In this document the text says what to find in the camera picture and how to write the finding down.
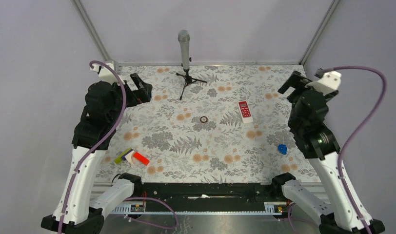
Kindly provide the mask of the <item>white red remote control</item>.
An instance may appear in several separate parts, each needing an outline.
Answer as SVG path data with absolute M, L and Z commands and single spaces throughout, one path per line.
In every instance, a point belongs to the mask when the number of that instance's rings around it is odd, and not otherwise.
M 251 110 L 247 101 L 239 101 L 238 108 L 240 112 L 240 116 L 242 118 L 243 123 L 251 123 L 253 122 L 253 115 L 251 114 Z

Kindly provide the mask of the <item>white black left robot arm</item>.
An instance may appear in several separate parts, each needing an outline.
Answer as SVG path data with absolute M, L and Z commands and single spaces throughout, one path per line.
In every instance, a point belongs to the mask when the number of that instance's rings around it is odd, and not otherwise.
M 136 90 L 123 81 L 126 103 L 118 81 L 99 81 L 85 95 L 85 107 L 72 139 L 72 163 L 68 182 L 53 214 L 43 217 L 41 227 L 63 234 L 98 234 L 106 217 L 125 198 L 142 196 L 140 177 L 124 173 L 94 201 L 90 200 L 101 161 L 109 148 L 123 112 L 151 100 L 153 86 L 136 73 L 130 75 Z

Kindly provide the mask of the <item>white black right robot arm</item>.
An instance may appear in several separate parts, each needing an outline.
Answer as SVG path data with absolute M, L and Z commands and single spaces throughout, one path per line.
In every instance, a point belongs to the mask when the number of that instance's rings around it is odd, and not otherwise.
M 338 94 L 341 74 L 319 70 L 312 81 L 294 71 L 278 92 L 291 103 L 288 126 L 296 146 L 314 168 L 329 199 L 323 202 L 284 173 L 272 179 L 271 194 L 275 200 L 290 200 L 317 224 L 322 234 L 380 234 L 382 221 L 372 218 L 360 201 L 347 175 L 341 148 L 335 135 L 325 125 L 328 101 Z

